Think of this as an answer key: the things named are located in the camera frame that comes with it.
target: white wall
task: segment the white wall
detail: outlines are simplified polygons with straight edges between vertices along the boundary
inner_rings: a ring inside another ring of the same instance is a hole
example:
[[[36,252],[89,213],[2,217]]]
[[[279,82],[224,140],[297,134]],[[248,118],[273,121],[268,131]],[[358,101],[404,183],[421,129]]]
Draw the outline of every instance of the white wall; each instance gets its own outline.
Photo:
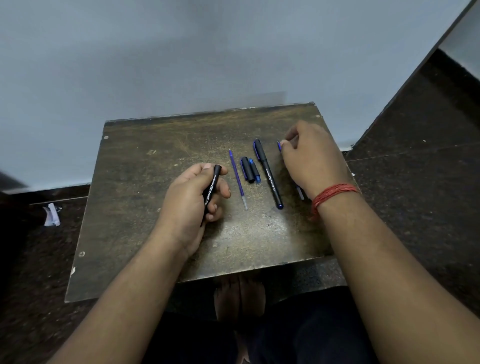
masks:
[[[440,49],[480,79],[480,1],[465,14]]]
[[[258,104],[315,101],[348,149],[467,3],[3,1],[0,171],[87,183],[105,120]]]

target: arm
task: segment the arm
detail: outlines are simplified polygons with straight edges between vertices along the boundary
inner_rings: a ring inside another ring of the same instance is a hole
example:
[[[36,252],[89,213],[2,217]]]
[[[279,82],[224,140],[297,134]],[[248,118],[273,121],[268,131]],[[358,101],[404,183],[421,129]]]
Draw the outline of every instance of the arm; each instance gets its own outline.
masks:
[[[227,169],[222,167],[221,174]],[[198,248],[205,224],[203,190],[213,178],[210,163],[196,164],[169,187],[150,237],[112,281],[93,309],[50,360],[58,363],[139,363],[177,281]],[[222,216],[221,197],[230,191],[217,183],[208,221]]]
[[[348,182],[345,161],[321,127],[300,121],[287,139],[285,164],[310,199]],[[318,212],[382,363],[478,362],[480,320],[422,267],[361,195],[338,194]]]

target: forearm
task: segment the forearm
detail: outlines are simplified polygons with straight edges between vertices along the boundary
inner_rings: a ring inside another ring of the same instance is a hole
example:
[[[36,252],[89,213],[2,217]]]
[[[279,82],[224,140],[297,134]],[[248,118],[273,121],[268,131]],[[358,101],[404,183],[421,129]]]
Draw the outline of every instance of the forearm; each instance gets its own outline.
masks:
[[[360,195],[339,194],[318,211],[381,362],[469,362],[480,356],[479,320]]]
[[[139,363],[185,258],[174,243],[146,242],[51,363]]]

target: paper scrap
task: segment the paper scrap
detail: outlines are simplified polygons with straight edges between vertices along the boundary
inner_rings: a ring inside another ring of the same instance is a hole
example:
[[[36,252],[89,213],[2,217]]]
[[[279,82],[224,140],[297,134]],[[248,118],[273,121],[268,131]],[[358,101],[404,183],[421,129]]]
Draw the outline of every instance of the paper scrap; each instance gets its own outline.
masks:
[[[50,203],[47,207],[44,207],[43,209],[47,213],[47,218],[45,219],[45,224],[43,224],[43,226],[59,226],[60,219],[57,214],[55,205],[53,203]]]

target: foot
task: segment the foot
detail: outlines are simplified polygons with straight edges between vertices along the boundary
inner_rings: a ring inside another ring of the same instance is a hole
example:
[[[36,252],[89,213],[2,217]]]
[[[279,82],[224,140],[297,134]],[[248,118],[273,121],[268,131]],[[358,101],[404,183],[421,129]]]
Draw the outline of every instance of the foot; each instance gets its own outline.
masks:
[[[214,293],[216,319],[231,327],[238,322],[240,312],[240,283],[238,276],[229,275],[221,277],[218,288]]]
[[[260,317],[265,313],[265,287],[254,277],[240,275],[240,297],[244,318]]]

